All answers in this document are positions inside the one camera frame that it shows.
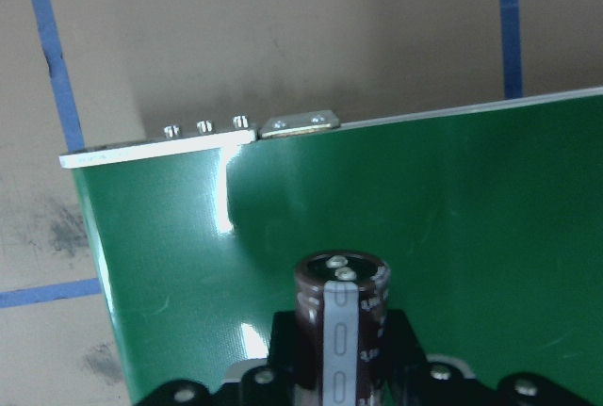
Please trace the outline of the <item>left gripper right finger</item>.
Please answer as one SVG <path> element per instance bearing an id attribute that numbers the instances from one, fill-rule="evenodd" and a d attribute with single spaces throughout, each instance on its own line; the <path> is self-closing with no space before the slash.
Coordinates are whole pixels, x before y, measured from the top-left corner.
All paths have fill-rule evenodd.
<path id="1" fill-rule="evenodd" d="M 463 360 L 427 354 L 400 309 L 385 321 L 387 405 L 589 405 L 591 402 L 542 375 L 516 372 L 495 386 L 481 382 Z"/>

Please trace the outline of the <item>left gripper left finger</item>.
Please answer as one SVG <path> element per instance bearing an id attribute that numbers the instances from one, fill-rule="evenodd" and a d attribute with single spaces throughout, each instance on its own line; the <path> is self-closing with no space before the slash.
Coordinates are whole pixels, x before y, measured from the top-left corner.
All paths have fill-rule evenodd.
<path id="1" fill-rule="evenodd" d="M 212 393 L 200 383 L 166 382 L 140 405 L 293 405 L 295 317 L 292 311 L 273 316 L 268 359 L 245 368 L 233 381 Z"/>

